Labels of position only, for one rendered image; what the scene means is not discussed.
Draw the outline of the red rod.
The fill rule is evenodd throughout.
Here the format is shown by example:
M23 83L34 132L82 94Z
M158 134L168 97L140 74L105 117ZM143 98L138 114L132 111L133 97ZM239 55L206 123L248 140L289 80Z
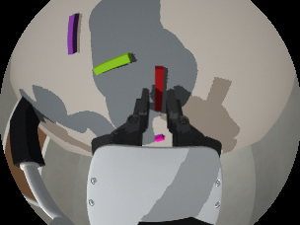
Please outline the red rod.
M155 66L155 112L162 111L164 66Z

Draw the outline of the magenta rod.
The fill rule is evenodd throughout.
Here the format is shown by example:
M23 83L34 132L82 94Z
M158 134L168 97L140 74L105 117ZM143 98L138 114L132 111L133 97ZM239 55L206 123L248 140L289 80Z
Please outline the magenta rod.
M165 140L165 136L163 134L155 136L156 141Z

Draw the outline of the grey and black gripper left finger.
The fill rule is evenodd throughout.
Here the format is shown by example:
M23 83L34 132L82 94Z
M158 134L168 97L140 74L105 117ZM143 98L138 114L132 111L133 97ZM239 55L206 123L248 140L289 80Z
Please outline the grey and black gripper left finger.
M149 109L149 90L143 88L141 99L136 99L133 114L127 118L126 123L114 130L111 134L102 135L92 140L93 156L97 148L103 145L122 144L142 146L143 133L146 131L146 128L148 128Z

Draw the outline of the purple rod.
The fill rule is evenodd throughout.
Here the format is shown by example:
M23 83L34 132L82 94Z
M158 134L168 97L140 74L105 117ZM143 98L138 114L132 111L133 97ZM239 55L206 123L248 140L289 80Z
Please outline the purple rod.
M68 55L77 52L77 30L79 15L80 14L74 14L72 16L69 16L67 34Z

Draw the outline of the lime green rod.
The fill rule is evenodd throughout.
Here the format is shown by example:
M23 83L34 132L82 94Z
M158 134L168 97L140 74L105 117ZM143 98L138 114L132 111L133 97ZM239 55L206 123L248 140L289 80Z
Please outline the lime green rod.
M130 55L130 52L128 52L97 65L93 70L96 73L96 75L98 75L120 65L129 63L131 62L131 60L132 57Z

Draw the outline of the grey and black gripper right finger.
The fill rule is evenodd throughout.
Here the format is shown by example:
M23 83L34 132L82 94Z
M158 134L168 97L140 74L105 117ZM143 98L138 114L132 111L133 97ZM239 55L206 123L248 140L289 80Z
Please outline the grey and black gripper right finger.
M215 149L220 158L221 142L208 136L205 137L189 124L188 118L183 115L181 101L176 100L174 89L168 90L166 112L167 129L172 133L174 147L207 146Z

